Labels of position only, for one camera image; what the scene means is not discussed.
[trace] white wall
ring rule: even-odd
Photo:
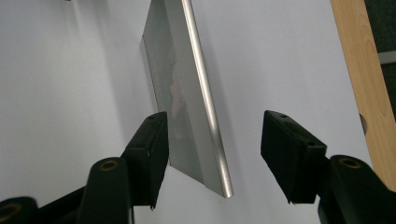
[[[192,1],[235,195],[168,167],[137,223],[318,223],[260,156],[262,113],[292,116],[328,156],[369,162],[329,1]],[[85,185],[153,113],[139,49],[148,0],[0,1],[0,200]]]

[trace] black mount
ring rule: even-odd
[[[313,203],[325,224],[396,223],[396,193],[363,161],[326,145],[287,115],[265,111],[262,157],[288,202]]]
[[[165,112],[147,117],[120,158],[98,161],[87,185],[41,208],[33,198],[0,202],[0,223],[134,223],[134,206],[155,208],[169,157]]]

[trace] metal plate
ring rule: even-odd
[[[168,113],[171,166],[231,197],[233,187],[190,0],[152,0],[142,45],[158,109]]]

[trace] brass insert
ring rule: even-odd
[[[105,161],[100,164],[101,171],[111,171],[119,167],[119,163],[116,161]]]
[[[345,165],[346,167],[352,168],[352,169],[360,169],[361,168],[361,163],[355,160],[352,160],[350,158],[341,158],[338,160],[341,164]]]
[[[18,203],[9,203],[0,208],[5,214],[0,216],[0,223],[10,220],[21,211],[21,205]]]

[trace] wooden board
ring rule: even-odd
[[[396,125],[363,0],[331,0],[346,65],[375,169],[396,191]]]

